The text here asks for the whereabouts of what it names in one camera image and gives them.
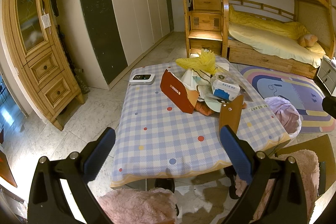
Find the orange plush toy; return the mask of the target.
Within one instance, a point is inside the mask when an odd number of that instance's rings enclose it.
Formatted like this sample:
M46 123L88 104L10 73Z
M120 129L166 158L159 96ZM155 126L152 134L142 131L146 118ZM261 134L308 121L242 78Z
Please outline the orange plush toy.
M227 105L226 108L232 107L232 111L229 111L229 110L224 111L224 114L226 116L240 117L241 114L242 114L242 110L247 108L247 103L246 102L243 102L241 104L241 110L240 111L234 109L234 107L237 106L236 103L226 102L226 105ZM211 115L214 115L214 114L217 114L217 112L215 110L211 110L210 107L205 102L199 102L199 101L195 105L195 111L198 111L199 113L201 113L202 115L205 115L207 117L211 116Z

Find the blue white tissue pack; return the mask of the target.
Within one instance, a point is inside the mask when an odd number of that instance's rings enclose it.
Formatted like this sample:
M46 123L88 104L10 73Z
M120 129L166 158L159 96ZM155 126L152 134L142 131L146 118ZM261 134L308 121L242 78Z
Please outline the blue white tissue pack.
M213 95L223 100L233 101L240 93L240 86L229 84L221 80L214 80L212 83Z

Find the red cardboard box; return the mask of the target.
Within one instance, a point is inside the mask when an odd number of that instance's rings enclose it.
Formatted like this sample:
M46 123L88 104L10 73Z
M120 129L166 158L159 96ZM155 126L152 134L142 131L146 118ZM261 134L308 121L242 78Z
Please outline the red cardboard box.
M162 75L160 88L182 112L193 114L199 98L197 90L186 87L180 79L167 69Z

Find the clear plastic bag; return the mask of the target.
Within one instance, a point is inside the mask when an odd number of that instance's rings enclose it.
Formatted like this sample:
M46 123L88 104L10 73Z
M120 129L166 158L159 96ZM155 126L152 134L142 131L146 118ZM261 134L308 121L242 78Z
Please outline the clear plastic bag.
M211 77L211 88L212 83L214 80L221 80L223 82L229 83L229 84L237 84L240 86L240 93L239 95L244 96L244 100L248 102L252 102L251 96L247 92L246 86L243 84L243 82L236 77L232 72L230 72L230 66L226 63L216 63L216 73Z

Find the white bedside table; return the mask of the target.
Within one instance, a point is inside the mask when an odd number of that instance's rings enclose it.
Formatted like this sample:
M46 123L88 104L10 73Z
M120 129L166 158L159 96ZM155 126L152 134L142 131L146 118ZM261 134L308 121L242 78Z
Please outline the white bedside table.
M329 59L323 56L321 65L317 72L318 79L323 83L331 96L335 97L336 70L335 59Z

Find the brown cardboard sheet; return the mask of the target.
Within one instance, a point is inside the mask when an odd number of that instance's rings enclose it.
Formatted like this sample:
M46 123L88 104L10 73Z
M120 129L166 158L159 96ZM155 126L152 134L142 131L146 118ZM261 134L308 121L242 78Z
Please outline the brown cardboard sheet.
M308 202L321 195L319 188L325 192L335 182L335 156L327 134L283 148L275 156L281 160L295 158Z

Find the pink fluffy chair right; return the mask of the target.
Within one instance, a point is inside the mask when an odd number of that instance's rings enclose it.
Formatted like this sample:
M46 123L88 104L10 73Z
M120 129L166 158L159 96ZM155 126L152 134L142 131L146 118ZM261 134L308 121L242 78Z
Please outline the pink fluffy chair right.
M314 151L302 149L290 154L282 154L278 157L272 156L272 159L285 161L287 158L295 158L298 165L299 174L303 184L303 192L305 196L306 219L309 220L314 209L314 203L318 196L319 187L319 162L318 156ZM268 180L264 193L258 207L252 217L251 222L256 223L266 216L266 207L274 200L276 189L276 181L271 178Z

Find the checkered tablecloth table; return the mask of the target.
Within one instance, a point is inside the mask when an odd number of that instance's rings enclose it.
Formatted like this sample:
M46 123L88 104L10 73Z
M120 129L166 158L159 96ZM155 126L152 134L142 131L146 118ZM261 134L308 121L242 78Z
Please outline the checkered tablecloth table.
M264 99L229 61L229 72L238 77L252 102L241 112L239 139L254 151L271 152L290 141L290 136ZM219 116L204 116L195 111L183 113L160 88L165 70L179 79L185 70L176 63L136 68L137 74L155 74L151 85L129 85L122 107L116 143L112 149L111 188L145 178L185 178L230 166L219 138Z

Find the plush bear toy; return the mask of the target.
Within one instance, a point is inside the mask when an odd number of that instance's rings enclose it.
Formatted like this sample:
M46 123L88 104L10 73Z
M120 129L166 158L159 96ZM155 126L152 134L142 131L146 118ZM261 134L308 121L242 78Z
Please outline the plush bear toy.
M318 38L314 34L305 34L299 37L298 44L304 48L310 48L315 45Z

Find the pink fluffy chair cushion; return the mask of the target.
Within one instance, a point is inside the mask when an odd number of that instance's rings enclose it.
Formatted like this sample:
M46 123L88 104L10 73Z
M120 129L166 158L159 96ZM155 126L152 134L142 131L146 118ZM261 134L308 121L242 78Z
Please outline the pink fluffy chair cushion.
M176 223L177 199L171 190L115 189L97 199L113 223Z

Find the yellow bed duvet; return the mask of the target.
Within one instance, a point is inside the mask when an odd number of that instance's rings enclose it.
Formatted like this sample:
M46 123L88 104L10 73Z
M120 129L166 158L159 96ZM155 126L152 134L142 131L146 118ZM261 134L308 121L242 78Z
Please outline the yellow bed duvet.
M321 65L326 52L318 41L310 48L298 44L300 36L310 34L302 23L261 19L236 11L232 5L229 11L228 32L234 39L265 55L294 59L314 68Z

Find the white digital timer device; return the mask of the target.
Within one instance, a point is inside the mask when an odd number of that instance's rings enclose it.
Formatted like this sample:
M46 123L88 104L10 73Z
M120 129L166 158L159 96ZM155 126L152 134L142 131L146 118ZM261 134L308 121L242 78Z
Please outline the white digital timer device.
M155 80L155 74L136 74L130 80L131 85L151 85Z

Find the wooden cabinet glass door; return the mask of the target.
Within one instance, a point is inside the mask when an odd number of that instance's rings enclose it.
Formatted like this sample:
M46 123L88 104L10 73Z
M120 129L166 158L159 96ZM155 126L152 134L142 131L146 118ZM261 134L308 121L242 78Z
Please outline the wooden cabinet glass door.
M44 29L43 14L51 27ZM10 59L24 94L54 127L76 98L84 103L56 29L51 0L2 0L3 30Z

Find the paper tag on cabinet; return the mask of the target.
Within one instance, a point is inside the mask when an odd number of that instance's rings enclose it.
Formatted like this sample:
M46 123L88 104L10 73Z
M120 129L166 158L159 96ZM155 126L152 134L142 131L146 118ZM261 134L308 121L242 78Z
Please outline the paper tag on cabinet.
M51 27L51 20L49 14L43 14L41 16L41 21L44 29Z

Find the wooden stair drawers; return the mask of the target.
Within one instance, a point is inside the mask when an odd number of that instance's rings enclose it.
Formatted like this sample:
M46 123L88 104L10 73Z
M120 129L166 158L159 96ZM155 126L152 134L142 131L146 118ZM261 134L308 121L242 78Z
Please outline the wooden stair drawers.
M187 57L212 51L227 57L228 32L224 0L183 0Z

